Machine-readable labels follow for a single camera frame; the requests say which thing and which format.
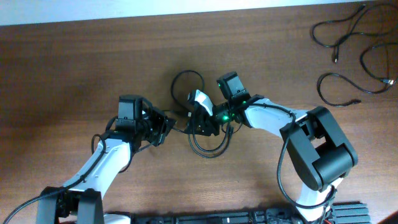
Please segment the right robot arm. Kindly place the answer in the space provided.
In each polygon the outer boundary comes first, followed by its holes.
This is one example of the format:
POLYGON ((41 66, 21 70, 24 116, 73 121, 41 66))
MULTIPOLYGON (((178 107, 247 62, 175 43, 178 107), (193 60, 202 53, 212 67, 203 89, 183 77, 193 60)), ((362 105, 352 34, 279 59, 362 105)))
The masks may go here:
POLYGON ((263 129, 283 139, 277 172, 285 154, 290 156, 303 182, 300 197, 283 196, 297 209, 304 223, 322 223, 331 213, 337 186, 358 163, 358 155, 330 111, 322 106, 295 110, 271 102, 262 95, 250 95, 236 72, 217 80, 226 99, 214 105, 201 90, 193 90, 187 101, 193 106, 186 132, 193 150, 213 157, 211 149, 198 145, 196 136, 218 135, 226 124, 226 140, 234 131, 232 121, 249 128, 263 129))

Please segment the black USB cable long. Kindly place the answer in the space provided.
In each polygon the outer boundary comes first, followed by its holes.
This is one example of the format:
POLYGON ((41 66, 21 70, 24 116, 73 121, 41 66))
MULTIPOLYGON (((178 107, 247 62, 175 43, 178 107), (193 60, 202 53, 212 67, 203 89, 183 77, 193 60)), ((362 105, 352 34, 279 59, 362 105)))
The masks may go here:
MULTIPOLYGON (((187 128, 197 124, 198 121, 188 121, 187 128)), ((172 128, 174 131, 185 134, 192 151, 205 159, 220 157, 229 148, 231 138, 235 132, 231 123, 226 123, 226 127, 218 125, 219 135, 211 133, 209 136, 203 135, 203 130, 187 131, 179 128, 172 128)))

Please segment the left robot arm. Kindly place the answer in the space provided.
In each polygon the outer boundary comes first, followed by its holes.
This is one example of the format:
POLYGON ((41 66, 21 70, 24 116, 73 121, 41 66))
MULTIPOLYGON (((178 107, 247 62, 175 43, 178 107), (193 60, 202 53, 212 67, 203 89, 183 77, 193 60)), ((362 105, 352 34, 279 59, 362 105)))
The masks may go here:
POLYGON ((115 177, 124 172, 142 141, 150 146, 164 143, 176 121, 139 95, 121 95, 118 114, 92 144, 92 155, 83 167, 61 187, 47 187, 41 193, 37 223, 59 223, 76 216, 77 223, 132 223, 130 213, 105 213, 103 197, 115 177))

